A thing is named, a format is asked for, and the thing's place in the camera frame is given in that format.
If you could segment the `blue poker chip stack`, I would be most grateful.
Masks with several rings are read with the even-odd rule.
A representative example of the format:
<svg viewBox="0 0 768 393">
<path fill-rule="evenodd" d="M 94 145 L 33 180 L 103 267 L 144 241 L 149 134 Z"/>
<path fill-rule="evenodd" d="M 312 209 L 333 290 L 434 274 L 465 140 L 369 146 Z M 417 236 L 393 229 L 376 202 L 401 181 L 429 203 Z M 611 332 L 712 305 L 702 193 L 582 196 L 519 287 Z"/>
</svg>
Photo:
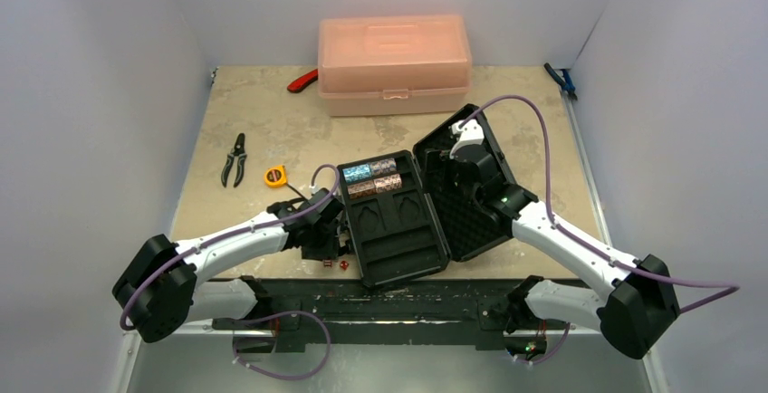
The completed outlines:
<svg viewBox="0 0 768 393">
<path fill-rule="evenodd" d="M 356 165 L 344 168 L 342 175 L 347 183 L 354 183 L 371 177 L 371 169 L 368 164 Z"/>
</svg>

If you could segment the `red dice pair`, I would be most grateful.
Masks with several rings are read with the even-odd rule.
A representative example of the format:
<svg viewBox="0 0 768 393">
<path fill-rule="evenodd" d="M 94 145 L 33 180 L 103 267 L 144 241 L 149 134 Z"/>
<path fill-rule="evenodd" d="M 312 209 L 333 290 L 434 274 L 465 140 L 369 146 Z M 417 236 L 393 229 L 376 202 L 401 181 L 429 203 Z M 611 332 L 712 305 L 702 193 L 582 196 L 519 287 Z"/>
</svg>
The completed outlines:
<svg viewBox="0 0 768 393">
<path fill-rule="evenodd" d="M 350 263 L 346 260 L 340 260 L 340 261 L 323 260 L 322 265 L 326 269 L 337 268 L 342 271 L 347 271 L 348 268 L 350 267 Z"/>
</svg>

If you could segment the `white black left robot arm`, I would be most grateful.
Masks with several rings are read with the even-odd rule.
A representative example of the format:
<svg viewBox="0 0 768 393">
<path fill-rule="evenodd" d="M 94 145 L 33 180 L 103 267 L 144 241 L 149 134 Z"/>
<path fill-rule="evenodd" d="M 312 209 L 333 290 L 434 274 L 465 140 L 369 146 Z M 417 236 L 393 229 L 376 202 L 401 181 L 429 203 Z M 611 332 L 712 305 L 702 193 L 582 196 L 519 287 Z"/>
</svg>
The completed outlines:
<svg viewBox="0 0 768 393">
<path fill-rule="evenodd" d="M 171 241 L 149 238 L 112 288 L 120 305 L 119 325 L 147 343 L 165 339 L 181 325 L 230 318 L 246 328 L 267 323 L 270 304 L 251 279 L 219 283 L 216 276 L 240 264 L 293 248 L 305 260 L 334 260 L 340 254 L 343 203 L 322 188 L 301 204 L 277 202 L 241 224 L 210 235 Z"/>
</svg>

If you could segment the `black plastic poker case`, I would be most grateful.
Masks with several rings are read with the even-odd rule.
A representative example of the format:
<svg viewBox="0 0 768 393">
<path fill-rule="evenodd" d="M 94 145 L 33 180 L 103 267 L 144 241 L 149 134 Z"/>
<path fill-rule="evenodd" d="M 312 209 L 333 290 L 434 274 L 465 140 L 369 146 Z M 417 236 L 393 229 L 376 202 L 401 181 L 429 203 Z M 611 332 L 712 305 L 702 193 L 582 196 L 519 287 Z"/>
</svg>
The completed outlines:
<svg viewBox="0 0 768 393">
<path fill-rule="evenodd" d="M 444 166 L 437 154 L 450 151 L 456 143 L 450 126 L 472 119 L 477 120 L 485 133 L 482 145 L 499 155 L 504 176 L 517 184 L 486 116 L 473 104 L 466 104 L 411 150 L 339 166 L 350 244 L 357 255 L 365 286 L 377 288 L 438 273 L 445 270 L 449 262 L 471 260 L 512 239 L 461 195 L 441 190 Z M 386 158 L 396 160 L 397 171 L 392 174 L 401 175 L 402 188 L 349 199 L 349 185 L 378 177 L 347 183 L 342 170 Z"/>
</svg>

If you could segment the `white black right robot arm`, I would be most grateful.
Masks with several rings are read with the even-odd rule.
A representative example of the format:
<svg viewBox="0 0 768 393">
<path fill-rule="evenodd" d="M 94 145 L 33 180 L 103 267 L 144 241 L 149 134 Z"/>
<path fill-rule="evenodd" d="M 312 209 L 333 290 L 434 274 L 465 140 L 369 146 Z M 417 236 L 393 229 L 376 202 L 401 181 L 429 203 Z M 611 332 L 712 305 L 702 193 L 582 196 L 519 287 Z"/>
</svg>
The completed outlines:
<svg viewBox="0 0 768 393">
<path fill-rule="evenodd" d="M 507 295 L 507 331 L 563 321 L 598 331 L 624 356 L 641 359 L 679 317 L 669 270 L 656 256 L 622 254 L 558 217 L 548 203 L 507 180 L 482 145 L 440 151 L 437 158 L 446 189 L 583 282 L 570 286 L 527 277 Z"/>
</svg>

